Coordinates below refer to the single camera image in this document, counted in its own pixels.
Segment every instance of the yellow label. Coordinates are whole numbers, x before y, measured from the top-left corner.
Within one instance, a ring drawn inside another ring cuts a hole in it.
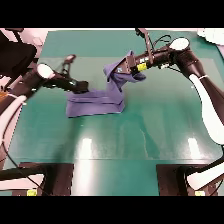
[[[204,191],[195,191],[195,196],[205,196]]]
[[[27,196],[37,196],[37,189],[28,190]]]
[[[147,69],[146,63],[139,64],[137,65],[137,67],[138,67],[138,71],[143,71]]]

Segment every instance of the crumpled fabric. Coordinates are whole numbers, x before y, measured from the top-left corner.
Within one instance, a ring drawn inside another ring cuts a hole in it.
[[[134,54],[133,51],[129,51],[127,56],[132,54]],[[83,94],[67,93],[67,117],[121,113],[124,110],[124,93],[122,91],[124,84],[127,82],[141,82],[146,79],[146,76],[142,73],[138,73],[134,77],[132,75],[113,73],[115,67],[124,58],[104,67],[103,71],[107,77],[106,90],[91,89]]]

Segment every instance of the chair armrest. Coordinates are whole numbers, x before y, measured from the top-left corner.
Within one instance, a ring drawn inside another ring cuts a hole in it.
[[[24,28],[5,28],[5,30],[21,33],[23,32]]]
[[[24,28],[5,28],[5,30],[12,31],[18,40],[18,43],[22,43],[22,39],[18,33],[23,32]]]

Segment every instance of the black chair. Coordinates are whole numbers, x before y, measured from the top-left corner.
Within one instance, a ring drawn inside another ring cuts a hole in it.
[[[18,42],[9,39],[0,31],[0,79],[7,76],[11,79],[5,85],[4,91],[20,75],[23,76],[28,71],[28,66],[35,61],[37,49],[34,45],[23,43],[19,33],[24,28],[5,28],[12,31]]]

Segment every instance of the green table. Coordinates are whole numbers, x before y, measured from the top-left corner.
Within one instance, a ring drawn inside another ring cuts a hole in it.
[[[207,74],[224,89],[224,63],[215,45],[193,32],[150,31],[153,40],[164,34],[188,38]],[[74,53],[72,76],[104,89],[103,66],[129,50],[145,50],[134,31],[49,32],[39,62],[56,68]],[[221,157],[192,84],[168,69],[144,74],[145,82],[125,86],[121,114],[68,119],[65,93],[42,88],[22,109],[11,156],[18,163],[74,162],[72,195],[159,195],[156,164],[204,164]],[[9,167],[6,161],[4,168]]]

